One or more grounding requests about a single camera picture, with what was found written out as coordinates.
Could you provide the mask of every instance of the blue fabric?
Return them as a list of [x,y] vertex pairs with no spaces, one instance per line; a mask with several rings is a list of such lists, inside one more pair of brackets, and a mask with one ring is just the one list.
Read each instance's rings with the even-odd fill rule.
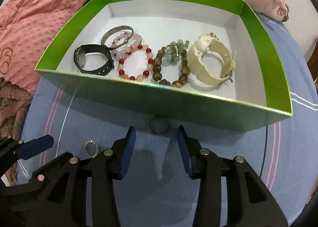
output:
[[[56,154],[69,151],[85,159],[83,145],[94,140],[100,149],[110,148],[136,128],[136,144],[128,173],[114,181],[114,192],[122,226],[192,226],[199,180],[184,170],[176,140],[182,124],[189,137],[200,141],[220,157],[246,158],[282,208],[291,224],[300,214],[318,169],[318,99],[303,53],[282,23],[259,15],[284,66],[294,116],[266,128],[247,133],[171,120],[163,136],[151,133],[151,115],[98,104],[68,95],[41,78],[22,132],[23,140],[50,134],[55,139],[46,155],[18,164],[18,182],[25,183],[40,165]],[[222,193],[222,224],[226,223],[226,192]]]

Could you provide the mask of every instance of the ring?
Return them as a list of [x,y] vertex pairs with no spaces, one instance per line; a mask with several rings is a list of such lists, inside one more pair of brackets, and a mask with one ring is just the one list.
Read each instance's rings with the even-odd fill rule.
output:
[[[93,145],[95,145],[96,152],[95,152],[93,155],[89,154],[88,151],[87,151],[87,145],[88,145],[88,144],[93,144]],[[96,157],[97,154],[98,154],[98,145],[97,145],[93,140],[88,140],[88,141],[85,143],[85,145],[84,145],[84,152],[85,152],[85,154],[86,154],[89,158],[94,158],[94,157]]]
[[113,49],[118,49],[120,48],[121,46],[123,45],[126,45],[129,40],[131,39],[131,37],[134,35],[134,30],[133,28],[131,28],[130,26],[127,26],[127,25],[123,25],[123,26],[117,26],[115,28],[112,28],[111,30],[107,31],[104,36],[101,38],[101,45],[104,45],[106,40],[113,34],[115,34],[116,32],[119,32],[119,31],[122,31],[122,30],[130,30],[131,31],[131,34],[130,36],[126,37],[124,39],[124,41],[114,47],[110,47],[109,50],[113,50]]

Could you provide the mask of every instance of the watch face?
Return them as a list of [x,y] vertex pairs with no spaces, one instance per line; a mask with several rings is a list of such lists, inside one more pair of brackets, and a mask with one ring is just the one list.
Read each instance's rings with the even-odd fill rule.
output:
[[77,61],[80,67],[83,67],[86,63],[86,53],[82,47],[77,49]]

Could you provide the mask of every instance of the brown beaded bracelet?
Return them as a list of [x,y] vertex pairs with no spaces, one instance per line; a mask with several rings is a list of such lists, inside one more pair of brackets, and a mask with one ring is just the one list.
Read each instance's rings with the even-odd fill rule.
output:
[[161,50],[158,51],[157,56],[154,59],[154,64],[152,67],[152,71],[154,74],[152,76],[152,79],[154,79],[156,82],[158,82],[161,85],[181,88],[183,85],[185,85],[188,82],[188,75],[190,74],[190,69],[188,68],[188,62],[187,62],[187,51],[183,50],[183,53],[182,53],[181,76],[179,77],[179,80],[174,81],[171,84],[166,79],[162,79],[162,74],[160,73],[161,72],[162,57],[164,55],[165,49],[166,49],[166,47],[162,47]]

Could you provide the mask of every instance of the white watch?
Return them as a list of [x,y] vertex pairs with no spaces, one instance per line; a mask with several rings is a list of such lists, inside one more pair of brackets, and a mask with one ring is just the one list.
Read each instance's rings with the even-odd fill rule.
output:
[[[219,53],[224,61],[220,78],[212,76],[206,65],[202,63],[202,57],[208,50]],[[217,85],[229,79],[232,81],[233,70],[235,70],[235,55],[236,52],[232,55],[215,34],[210,33],[201,36],[193,44],[187,53],[187,62],[190,72],[193,73],[199,81],[207,85]]]

